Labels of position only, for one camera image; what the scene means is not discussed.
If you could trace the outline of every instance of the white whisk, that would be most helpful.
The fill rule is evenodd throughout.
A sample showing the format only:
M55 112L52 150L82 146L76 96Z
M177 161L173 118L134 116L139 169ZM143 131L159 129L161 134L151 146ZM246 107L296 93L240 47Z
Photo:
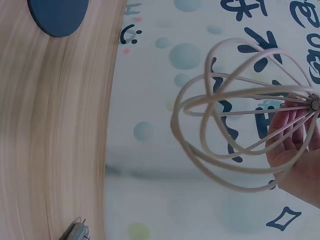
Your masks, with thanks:
M218 72L211 72L211 63L213 56L217 52L217 50L223 46L229 45L229 44L245 44L249 45L250 47L256 49L258 53L248 60L246 60L243 64L241 64L236 70L234 70L231 74L225 74L225 73L218 73ZM274 54L282 54L290 58L296 66L301 70L303 73L305 79L307 80L309 86L303 86L301 83L290 73L288 73L283 66L273 57ZM296 82L297 85L271 85L263 82L259 82L256 80L252 80L246 77L240 76L240 74L251 64L259 61L263 58L269 58L274 64L276 64L280 69L282 69L293 81ZM226 78L220 88L217 89L216 93L212 92L211 87L211 78L214 77L221 77ZM242 90L236 90L236 91L227 91L225 92L225 89L227 86L229 86L234 80L240 80L252 84L257 84L261 87L258 88L250 88L250 89L242 89ZM182 102L182 98L187 91L194 83L204 80L205 90L206 94L198 95L191 97L185 101ZM297 92L303 92L307 93L307 96L304 96L303 94L299 94ZM273 96L268 94L274 94L274 93L288 93L290 94L287 97L282 96ZM236 112L218 112L216 108L217 101L221 100L227 100L230 98L251 98L251 99L273 99L273 100L282 100L282 101L288 101L288 102L294 102L298 103L298 106L295 107L282 107L278 109L267 109L267 110L248 110L248 111L236 111ZM205 60L205 66L204 66L204 75L196 76L195 78L191 79L189 82L187 82L182 89L180 90L173 108L173 114L171 116L171 130L174 135L174 137L178 140L180 145L182 146L183 150L187 154L187 156L191 159L191 161L194 163L196 167L198 167L206 176L217 182L218 184L221 184L224 187L227 187L229 189L243 192L243 193L255 193L260 192L264 190L268 190L273 188L277 185L278 182L282 181L286 175L289 173L293 165L296 163L296 161L300 158L300 156L304 153L305 149L308 146L308 143L311 140L311 137L313 135L313 131L315 129L315 126L317 124L317 117L320 112L319 108L319 97L314 92L312 88L312 83L309 80L307 74L303 71L301 66L284 50L281 50L279 48L271 48L264 50L260 46L247 41L245 39L241 38L231 38L227 40L223 40L216 44L208 53L206 60ZM193 107L200 106L203 104L207 104L205 112L194 112L191 111ZM200 125L200 142L201 146L203 148L202 152L201 150L197 149L193 145L191 145L189 142L187 142L181 132L180 125L179 125L179 112L183 109L183 112L189 116L196 116L196 117L202 117L201 125ZM237 144L229 135L226 127L224 126L221 117L223 116L232 116L232 115L247 115L247 114L264 114L264 113L275 113L280 111L293 111L293 110L305 110L305 113L294 119L293 121L289 122L282 128L276 130L275 132L269 134L268 136L264 137L263 139L257 141L256 143L252 144L251 146L247 148L243 148L239 144ZM206 141L206 127L209 117L213 117L219 130L221 131L222 135L225 137L227 142L235 149L237 152L232 154L216 154L212 152L207 144ZM303 142L302 147L297 152L297 154L287 163L277 166L277 167L270 167L270 168L249 168L249 167L241 167L236 166L233 164L229 164L220 160L223 159L229 159L234 158L243 154L246 155L262 155L267 153L268 151L271 151L274 149L277 145L281 144L286 138L290 137L294 131L296 131L299 127L301 127L308 119L313 118L310 128L306 134L305 140ZM289 128L295 124L295 126L286 134L283 135L280 139L269 145L268 147L265 147L262 150L253 150L255 147L265 143L267 140L273 138L277 134L283 132L285 129ZM273 182L260 186L260 187L243 187L239 185L235 185L233 183L230 183L226 180L223 180L221 177L215 175L213 172L211 172L208 168L206 168L201 160L212 164L213 166L229 170L232 172L238 172L238 173L244 173L244 174L274 174L282 172L281 175Z

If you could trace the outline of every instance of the wood grain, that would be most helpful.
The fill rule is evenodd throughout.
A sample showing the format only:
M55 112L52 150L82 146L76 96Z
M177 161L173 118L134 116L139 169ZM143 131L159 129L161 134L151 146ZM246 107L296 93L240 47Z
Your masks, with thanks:
M0 0L0 239L57 240L78 217L103 240L108 109L124 0L90 0L52 38Z

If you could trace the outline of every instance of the diamond shape drawing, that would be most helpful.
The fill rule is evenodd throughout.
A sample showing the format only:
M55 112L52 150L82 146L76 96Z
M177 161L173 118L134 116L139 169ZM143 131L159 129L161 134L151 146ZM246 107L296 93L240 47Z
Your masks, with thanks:
M284 225L282 224L278 224L276 223L277 221L279 221L285 214L289 214L292 215L293 217L288 220ZM293 220L295 220L297 217L299 217L301 215L300 211L293 211L291 210L288 206L285 206L281 212L281 214L274 220L268 222L266 224L267 227L271 227L271 228L275 228L275 229L279 229L281 232L283 232L286 227L293 222Z

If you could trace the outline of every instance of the finger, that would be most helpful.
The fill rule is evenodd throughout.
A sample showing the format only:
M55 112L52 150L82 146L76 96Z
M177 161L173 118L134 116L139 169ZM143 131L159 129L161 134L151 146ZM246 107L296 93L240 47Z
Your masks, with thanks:
M304 127L305 127L305 131L306 132L309 131L310 124L311 124L313 118L316 118L316 116L311 117L310 119L308 119L304 123ZM320 131L319 131L319 128L318 128L318 124L315 125L311 140L310 140L309 145L308 145L308 148L309 148L309 151L314 151L314 150L320 149Z
M289 112L288 111L279 111L276 112L270 122L269 130L268 130L268 135L272 134L273 132L277 131L278 129L282 128L286 123L288 122L289 118ZM279 132L277 135L274 137L268 139L265 142L265 146L268 147L271 144L273 144L275 141L279 140L281 137L283 137L283 131ZM275 158L277 155L279 155L281 152L285 150L285 147L283 143L278 144L274 149L268 151L266 153L266 157L268 159L268 162L270 164L273 164Z
M295 117L299 118L306 113L305 110L296 111ZM293 132L292 134L292 142L295 146L295 149L300 150L302 144L304 143L304 126L303 124Z
M284 103L284 105L285 105L287 108L292 108L292 107L297 107L297 106L298 106L297 103L291 102L291 101L286 101L286 102ZM289 111L289 117L288 117L287 123L291 123L293 120L296 119L296 113L297 113L296 110ZM293 126L293 124L292 124L291 126L289 126L287 129L285 129L285 130L283 131L283 135L289 133L293 128L294 128L294 126ZM296 146L294 145L293 140L292 140L292 134L290 134L290 135L283 141L283 146L284 146L284 149L285 149L285 150L296 149Z

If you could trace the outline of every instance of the pink dot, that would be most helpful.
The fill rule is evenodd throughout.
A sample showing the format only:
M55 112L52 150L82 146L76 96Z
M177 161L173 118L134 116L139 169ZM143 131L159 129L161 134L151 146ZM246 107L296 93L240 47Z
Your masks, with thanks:
M123 50L123 54L124 55L128 55L130 53L130 49L129 48L125 48L124 50Z

